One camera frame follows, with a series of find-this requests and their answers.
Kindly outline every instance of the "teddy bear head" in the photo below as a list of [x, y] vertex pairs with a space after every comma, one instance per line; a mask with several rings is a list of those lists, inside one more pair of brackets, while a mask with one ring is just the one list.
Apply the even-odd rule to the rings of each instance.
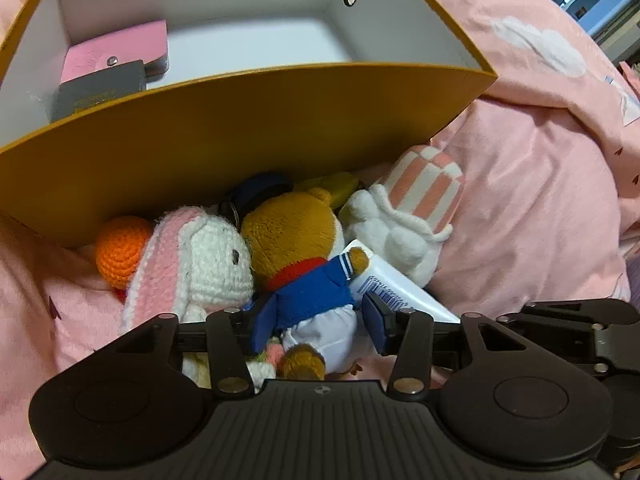
[[342, 228], [331, 210], [331, 195], [315, 187], [291, 191], [260, 204], [242, 222], [258, 285], [286, 267], [326, 258], [344, 249]]

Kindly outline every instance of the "passport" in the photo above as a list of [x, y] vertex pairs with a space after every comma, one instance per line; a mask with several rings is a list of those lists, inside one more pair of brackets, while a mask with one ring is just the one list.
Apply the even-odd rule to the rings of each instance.
[[51, 122], [143, 90], [146, 80], [141, 59], [76, 77], [58, 88]]

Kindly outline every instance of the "pink blanket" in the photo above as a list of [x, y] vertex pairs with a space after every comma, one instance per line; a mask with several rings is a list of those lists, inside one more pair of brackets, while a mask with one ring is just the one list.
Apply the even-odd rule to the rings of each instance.
[[[0, 38], [22, 1], [0, 0]], [[528, 299], [627, 298], [618, 243], [640, 216], [632, 91], [550, 0], [438, 1], [500, 77], [433, 140], [467, 183], [432, 291], [489, 316]], [[78, 254], [5, 219], [0, 240], [0, 477], [18, 480], [42, 460], [31, 395], [115, 337], [121, 307]], [[369, 364], [361, 378], [390, 370]]]

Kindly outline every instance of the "yellow box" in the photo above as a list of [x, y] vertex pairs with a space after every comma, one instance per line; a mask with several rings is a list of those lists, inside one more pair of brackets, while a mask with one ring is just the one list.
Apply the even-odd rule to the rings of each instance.
[[[74, 246], [245, 177], [394, 160], [497, 77], [434, 0], [28, 0], [0, 48], [0, 208]], [[165, 19], [169, 71], [49, 124], [66, 50]]]

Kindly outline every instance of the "orange crocheted ball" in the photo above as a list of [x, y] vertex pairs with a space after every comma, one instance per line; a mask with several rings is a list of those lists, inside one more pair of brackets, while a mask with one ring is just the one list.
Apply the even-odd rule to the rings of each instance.
[[137, 216], [107, 222], [95, 241], [95, 263], [104, 281], [124, 290], [138, 268], [153, 226]]

